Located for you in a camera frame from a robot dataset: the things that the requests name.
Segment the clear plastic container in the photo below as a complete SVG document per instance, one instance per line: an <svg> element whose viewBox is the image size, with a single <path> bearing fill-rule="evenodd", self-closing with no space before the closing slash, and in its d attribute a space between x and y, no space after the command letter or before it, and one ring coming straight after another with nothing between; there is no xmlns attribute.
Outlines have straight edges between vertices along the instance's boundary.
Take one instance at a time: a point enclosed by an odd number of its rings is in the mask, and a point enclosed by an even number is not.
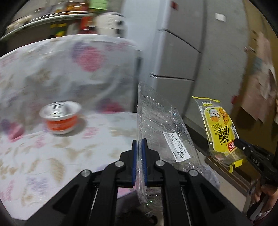
<svg viewBox="0 0 278 226"><path fill-rule="evenodd" d="M162 160L174 165L178 170L196 169L202 173L202 166L191 137L176 108L170 105L154 89L140 82L138 87L137 110L138 159L136 189L139 201L146 211L162 211L160 188L147 188L142 171L142 139L147 138L148 148L158 151ZM190 158L177 163L163 132L177 133L187 149Z"/></svg>

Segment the refrigerator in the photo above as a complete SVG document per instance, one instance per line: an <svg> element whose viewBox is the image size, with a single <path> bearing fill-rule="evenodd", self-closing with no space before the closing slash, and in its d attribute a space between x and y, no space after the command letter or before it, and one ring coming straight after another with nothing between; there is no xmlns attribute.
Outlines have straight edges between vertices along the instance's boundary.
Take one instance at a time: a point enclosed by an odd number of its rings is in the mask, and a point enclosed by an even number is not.
<svg viewBox="0 0 278 226"><path fill-rule="evenodd" d="M139 80L180 113L194 88L205 36L203 0L125 0L126 38L142 53Z"/></svg>

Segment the black handle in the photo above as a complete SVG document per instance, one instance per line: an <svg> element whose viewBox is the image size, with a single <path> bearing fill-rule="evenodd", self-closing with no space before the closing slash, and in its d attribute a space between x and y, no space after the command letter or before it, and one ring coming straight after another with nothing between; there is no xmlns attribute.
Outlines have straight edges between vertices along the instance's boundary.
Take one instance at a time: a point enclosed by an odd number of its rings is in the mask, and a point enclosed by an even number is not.
<svg viewBox="0 0 278 226"><path fill-rule="evenodd" d="M93 209L88 225L111 226L114 225L116 199L118 187L116 175L125 169L124 162L117 161L109 164L102 171L101 181L93 203Z"/></svg>
<svg viewBox="0 0 278 226"><path fill-rule="evenodd" d="M190 226L177 170L170 163L162 160L156 161L155 167L164 176L164 184L161 187L164 224Z"/></svg>

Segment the plastic bag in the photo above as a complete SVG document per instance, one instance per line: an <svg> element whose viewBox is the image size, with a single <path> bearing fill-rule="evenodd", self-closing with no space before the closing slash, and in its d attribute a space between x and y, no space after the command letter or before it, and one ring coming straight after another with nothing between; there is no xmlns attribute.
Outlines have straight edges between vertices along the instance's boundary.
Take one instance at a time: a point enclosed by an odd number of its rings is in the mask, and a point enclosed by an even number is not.
<svg viewBox="0 0 278 226"><path fill-rule="evenodd" d="M232 173L233 165L235 167L242 165L245 155L234 145L234 139L238 138L238 134L230 116L218 100L206 97L193 98L203 119L210 155L224 166L230 167Z"/></svg>
<svg viewBox="0 0 278 226"><path fill-rule="evenodd" d="M212 171L212 168L208 165L203 165L204 178L208 180L217 190L220 190L220 182L216 174Z"/></svg>
<svg viewBox="0 0 278 226"><path fill-rule="evenodd" d="M147 188L142 172L142 139L147 138L148 148L159 152L162 160L165 160L176 169L189 171L196 169L202 174L202 166L190 135L176 108L160 96L154 89L140 82L138 87L137 110L137 141L138 159L136 189L139 201L147 211L162 211L160 188ZM177 136L189 154L189 158L177 162L165 136Z"/></svg>

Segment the metal screw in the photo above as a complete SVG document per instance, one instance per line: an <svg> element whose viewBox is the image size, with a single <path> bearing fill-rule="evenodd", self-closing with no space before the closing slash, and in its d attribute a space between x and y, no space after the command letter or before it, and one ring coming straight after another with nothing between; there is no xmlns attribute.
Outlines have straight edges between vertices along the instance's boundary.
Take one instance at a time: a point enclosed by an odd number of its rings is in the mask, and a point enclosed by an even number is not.
<svg viewBox="0 0 278 226"><path fill-rule="evenodd" d="M190 174L190 176L197 176L198 175L198 171L192 169L192 170L189 171L189 174Z"/></svg>
<svg viewBox="0 0 278 226"><path fill-rule="evenodd" d="M116 161L115 162L115 166L116 167L122 167L124 165L124 162L123 161Z"/></svg>
<svg viewBox="0 0 278 226"><path fill-rule="evenodd" d="M87 176L89 176L91 174L91 172L89 171L89 170L87 170L87 169L85 169L85 170L83 170L82 172L81 172L81 175L83 176L83 177L87 177Z"/></svg>
<svg viewBox="0 0 278 226"><path fill-rule="evenodd" d="M157 161L155 162L155 164L156 164L157 166L164 166L164 165L165 165L165 162L162 161L162 160L157 160Z"/></svg>

